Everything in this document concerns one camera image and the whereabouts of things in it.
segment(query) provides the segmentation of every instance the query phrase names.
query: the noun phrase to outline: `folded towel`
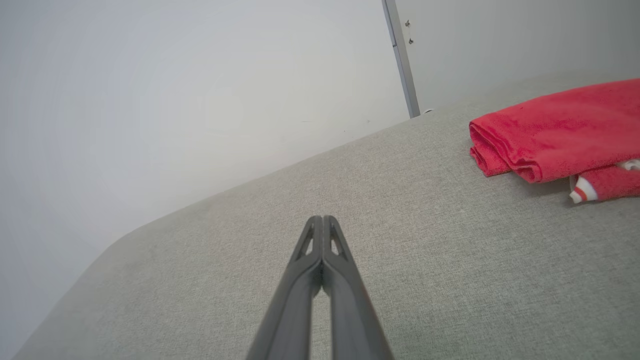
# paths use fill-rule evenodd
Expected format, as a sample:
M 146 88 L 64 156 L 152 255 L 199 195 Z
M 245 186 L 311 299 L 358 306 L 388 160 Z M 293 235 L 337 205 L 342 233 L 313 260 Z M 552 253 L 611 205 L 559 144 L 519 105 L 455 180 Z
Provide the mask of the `folded towel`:
M 479 117 L 469 130 L 470 154 L 486 176 L 513 170 L 544 183 L 579 174 L 584 188 L 576 186 L 574 201 L 640 195 L 640 172 L 615 165 L 640 158 L 640 79 L 538 97 Z

